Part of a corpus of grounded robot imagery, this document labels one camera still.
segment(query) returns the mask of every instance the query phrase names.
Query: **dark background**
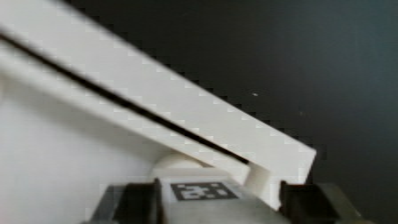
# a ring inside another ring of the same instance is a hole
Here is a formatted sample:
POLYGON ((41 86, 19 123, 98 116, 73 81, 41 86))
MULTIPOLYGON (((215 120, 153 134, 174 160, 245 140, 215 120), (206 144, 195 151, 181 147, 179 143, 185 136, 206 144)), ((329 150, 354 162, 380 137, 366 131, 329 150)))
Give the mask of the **dark background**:
POLYGON ((316 148, 314 182, 339 185, 368 219, 398 223, 398 1, 67 2, 316 148))

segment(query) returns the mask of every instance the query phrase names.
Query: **black background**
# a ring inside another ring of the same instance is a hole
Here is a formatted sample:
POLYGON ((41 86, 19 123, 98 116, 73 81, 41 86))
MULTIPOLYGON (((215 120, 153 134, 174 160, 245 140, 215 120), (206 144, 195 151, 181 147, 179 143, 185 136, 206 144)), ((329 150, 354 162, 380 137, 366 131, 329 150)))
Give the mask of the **black background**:
POLYGON ((339 185, 366 218, 398 223, 398 1, 67 2, 316 148, 314 182, 339 185))

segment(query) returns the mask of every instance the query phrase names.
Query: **white surface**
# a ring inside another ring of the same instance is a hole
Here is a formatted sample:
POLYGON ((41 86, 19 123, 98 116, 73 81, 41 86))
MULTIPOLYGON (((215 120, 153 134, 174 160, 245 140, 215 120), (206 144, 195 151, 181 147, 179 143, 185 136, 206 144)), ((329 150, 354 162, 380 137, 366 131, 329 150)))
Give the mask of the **white surface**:
POLYGON ((110 183, 142 181, 171 150, 25 85, 0 106, 0 223, 78 224, 110 183))
POLYGON ((181 169, 181 168, 201 168, 201 162, 185 156, 181 153, 167 155, 155 165, 155 169, 181 169))
POLYGON ((279 181, 306 180, 314 157, 309 147, 179 77, 55 1, 2 3, 0 28, 14 37, 270 171, 263 199, 277 207, 279 181))
POLYGON ((165 129, 163 126, 92 94, 2 41, 0 71, 12 79, 28 83, 41 91, 76 105, 85 112, 110 120, 121 127, 197 158, 208 165, 227 170, 234 178, 242 179, 245 177, 249 168, 234 159, 190 141, 179 133, 165 129))

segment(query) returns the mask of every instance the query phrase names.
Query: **white wall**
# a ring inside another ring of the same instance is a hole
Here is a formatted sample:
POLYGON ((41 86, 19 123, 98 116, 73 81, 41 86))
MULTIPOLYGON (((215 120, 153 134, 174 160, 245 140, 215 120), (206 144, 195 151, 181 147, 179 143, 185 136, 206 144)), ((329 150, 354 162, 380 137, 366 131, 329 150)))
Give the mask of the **white wall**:
POLYGON ((142 181, 171 151, 39 91, 5 81, 0 223, 80 223, 108 184, 142 181))

